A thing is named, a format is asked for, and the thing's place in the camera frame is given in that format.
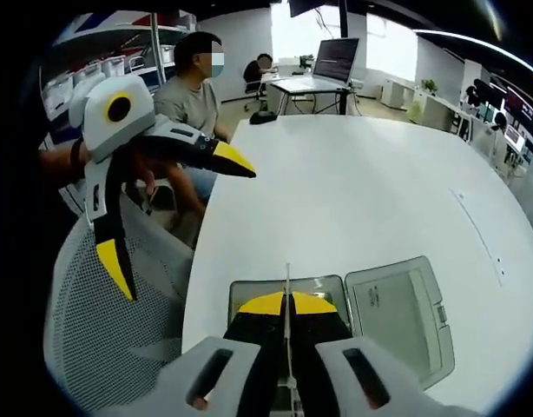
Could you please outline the person's left hand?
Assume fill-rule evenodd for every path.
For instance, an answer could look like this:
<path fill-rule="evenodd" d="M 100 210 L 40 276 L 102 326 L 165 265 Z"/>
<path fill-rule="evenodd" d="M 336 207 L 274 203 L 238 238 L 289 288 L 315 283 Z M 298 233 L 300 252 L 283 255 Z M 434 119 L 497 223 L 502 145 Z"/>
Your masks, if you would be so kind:
<path fill-rule="evenodd" d="M 158 179 L 166 178 L 174 189 L 185 180 L 183 170 L 173 161 L 145 156 L 137 150 L 128 155 L 127 161 L 128 179 L 143 182 L 148 196 L 155 192 Z"/>

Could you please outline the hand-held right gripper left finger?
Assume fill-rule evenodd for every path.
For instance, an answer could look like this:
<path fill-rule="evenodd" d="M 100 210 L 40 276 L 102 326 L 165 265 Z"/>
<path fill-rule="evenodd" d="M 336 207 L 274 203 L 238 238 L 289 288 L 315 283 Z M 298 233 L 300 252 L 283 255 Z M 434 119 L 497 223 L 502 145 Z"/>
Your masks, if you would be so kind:
<path fill-rule="evenodd" d="M 209 336 L 161 373 L 157 416 L 267 416 L 278 384 L 286 294 L 244 303 L 223 337 Z"/>

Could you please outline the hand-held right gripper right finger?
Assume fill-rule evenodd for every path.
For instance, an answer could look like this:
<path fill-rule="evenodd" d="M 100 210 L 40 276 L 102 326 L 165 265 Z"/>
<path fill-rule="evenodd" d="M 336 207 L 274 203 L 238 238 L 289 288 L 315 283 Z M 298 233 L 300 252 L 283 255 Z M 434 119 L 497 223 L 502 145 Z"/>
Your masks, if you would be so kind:
<path fill-rule="evenodd" d="M 415 375 L 315 295 L 290 295 L 293 371 L 307 416 L 426 416 Z"/>

